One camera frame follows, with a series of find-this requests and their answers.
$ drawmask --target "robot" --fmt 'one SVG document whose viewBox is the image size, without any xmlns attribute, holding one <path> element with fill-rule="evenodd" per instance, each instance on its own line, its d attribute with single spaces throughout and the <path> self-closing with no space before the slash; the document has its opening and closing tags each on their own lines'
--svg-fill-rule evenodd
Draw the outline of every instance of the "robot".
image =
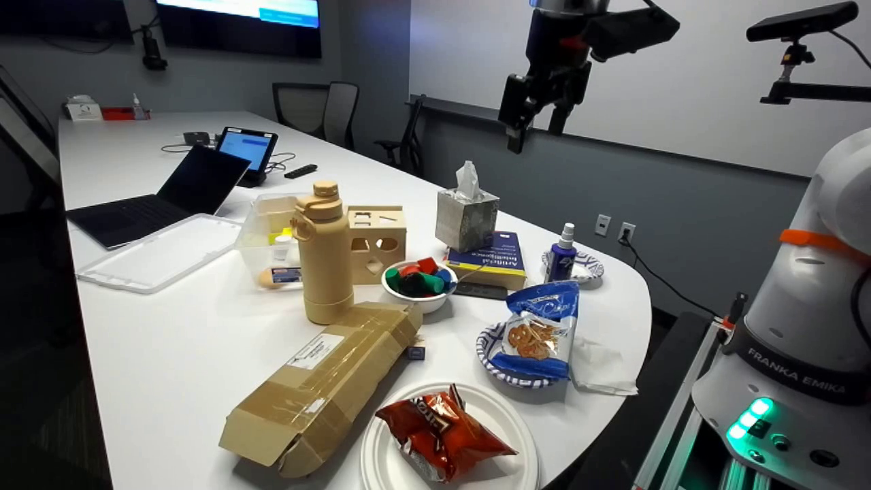
<svg viewBox="0 0 871 490">
<path fill-rule="evenodd" d="M 691 401 L 793 487 L 871 485 L 871 129 L 819 163 L 763 288 Z"/>
<path fill-rule="evenodd" d="M 528 39 L 530 67 L 510 76 L 501 122 L 521 153 L 537 112 L 555 104 L 560 134 L 582 100 L 590 58 L 638 51 L 679 33 L 660 5 L 607 14 L 607 0 L 539 0 Z M 785 74 L 763 104 L 793 99 L 871 100 L 868 88 L 793 85 L 814 63 L 801 44 L 857 16 L 856 3 L 774 16 L 748 40 L 790 44 Z M 871 487 L 871 129 L 839 142 L 819 163 L 782 250 L 747 316 L 691 401 L 741 463 L 793 487 Z"/>
</svg>

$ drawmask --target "bottle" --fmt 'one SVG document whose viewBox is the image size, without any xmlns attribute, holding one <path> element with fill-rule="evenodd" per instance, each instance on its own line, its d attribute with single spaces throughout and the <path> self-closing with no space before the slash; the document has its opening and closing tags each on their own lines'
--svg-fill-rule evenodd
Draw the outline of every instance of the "bottle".
<svg viewBox="0 0 871 490">
<path fill-rule="evenodd" d="M 300 247 L 292 229 L 284 229 L 271 247 L 265 273 L 260 274 L 265 288 L 280 288 L 300 282 Z"/>
<path fill-rule="evenodd" d="M 143 105 L 136 93 L 134 93 L 134 119 L 148 119 L 148 112 L 144 112 L 144 105 Z"/>
<path fill-rule="evenodd" d="M 317 183 L 314 197 L 300 205 L 292 227 L 300 239 L 305 316 L 326 327 L 354 304 L 348 214 L 329 180 Z"/>
<path fill-rule="evenodd" d="M 550 244 L 548 280 L 569 280 L 575 255 L 575 224 L 564 224 L 564 236 Z"/>
</svg>

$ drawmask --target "wall outlet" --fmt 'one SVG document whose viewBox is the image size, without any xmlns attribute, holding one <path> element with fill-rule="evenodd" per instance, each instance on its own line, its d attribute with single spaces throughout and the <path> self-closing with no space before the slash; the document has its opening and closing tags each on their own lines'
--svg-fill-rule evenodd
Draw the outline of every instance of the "wall outlet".
<svg viewBox="0 0 871 490">
<path fill-rule="evenodd" d="M 596 233 L 604 236 L 607 229 L 611 229 L 611 214 L 599 213 L 599 217 L 596 217 Z"/>
<path fill-rule="evenodd" d="M 633 243 L 633 239 L 634 239 L 634 224 L 633 224 L 633 220 L 623 220 L 623 224 L 620 224 L 619 243 Z"/>
</svg>

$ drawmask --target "tissue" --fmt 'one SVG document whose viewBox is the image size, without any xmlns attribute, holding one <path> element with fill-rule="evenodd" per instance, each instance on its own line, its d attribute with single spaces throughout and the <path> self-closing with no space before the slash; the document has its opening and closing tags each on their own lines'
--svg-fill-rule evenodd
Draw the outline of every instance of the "tissue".
<svg viewBox="0 0 871 490">
<path fill-rule="evenodd" d="M 468 201 L 476 201 L 479 199 L 479 169 L 466 160 L 461 169 L 458 169 L 458 193 Z"/>
<path fill-rule="evenodd" d="M 456 250 L 487 247 L 495 231 L 499 197 L 479 188 L 471 160 L 458 169 L 458 188 L 438 193 L 437 236 Z"/>
</svg>

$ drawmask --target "plastic bag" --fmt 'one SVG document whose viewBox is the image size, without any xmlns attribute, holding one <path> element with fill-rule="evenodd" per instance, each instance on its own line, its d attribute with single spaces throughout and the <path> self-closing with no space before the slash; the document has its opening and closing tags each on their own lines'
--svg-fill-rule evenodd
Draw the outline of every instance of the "plastic bag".
<svg viewBox="0 0 871 490">
<path fill-rule="evenodd" d="M 403 454 L 431 478 L 453 482 L 481 461 L 518 454 L 481 421 L 466 414 L 453 383 L 447 391 L 398 401 L 377 410 L 401 440 Z"/>
<path fill-rule="evenodd" d="M 511 319 L 490 361 L 518 378 L 564 380 L 571 376 L 571 337 L 578 322 L 578 285 L 543 282 L 510 296 Z"/>
</svg>

